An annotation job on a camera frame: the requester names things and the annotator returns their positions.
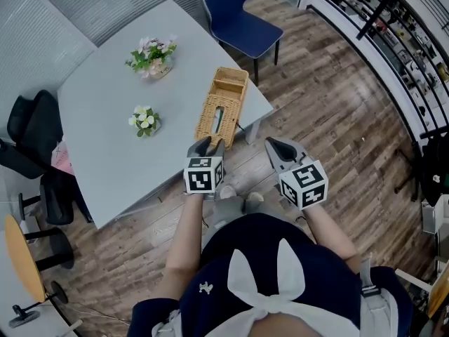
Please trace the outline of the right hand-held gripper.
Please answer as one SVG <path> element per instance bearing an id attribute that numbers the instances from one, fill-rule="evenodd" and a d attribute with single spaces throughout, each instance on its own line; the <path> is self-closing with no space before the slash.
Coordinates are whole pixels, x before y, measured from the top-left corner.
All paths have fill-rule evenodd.
<path id="1" fill-rule="evenodd" d="M 301 211 L 327 199 L 328 177 L 323 166 L 301 144 L 287 138 L 268 137 L 264 146 L 277 173 L 279 192 L 289 203 Z"/>

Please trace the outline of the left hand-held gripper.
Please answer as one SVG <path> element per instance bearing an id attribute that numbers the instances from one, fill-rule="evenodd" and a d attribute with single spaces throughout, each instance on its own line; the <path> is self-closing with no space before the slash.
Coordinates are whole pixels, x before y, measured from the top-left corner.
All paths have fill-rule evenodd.
<path id="1" fill-rule="evenodd" d="M 211 137 L 207 136 L 189 147 L 183 177 L 187 194 L 202 194 L 204 199 L 212 201 L 216 199 L 218 187 L 225 176 L 225 140 L 218 141 L 211 150 L 211 157 L 208 154 L 210 143 Z"/>

